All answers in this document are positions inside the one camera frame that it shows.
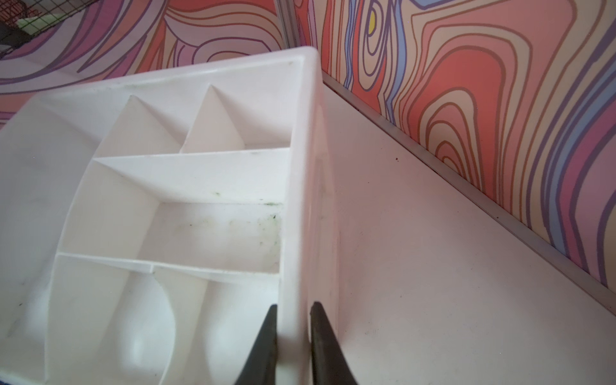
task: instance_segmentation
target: metal grid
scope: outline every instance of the metal grid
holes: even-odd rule
[[[0,0],[0,58],[98,0]]]

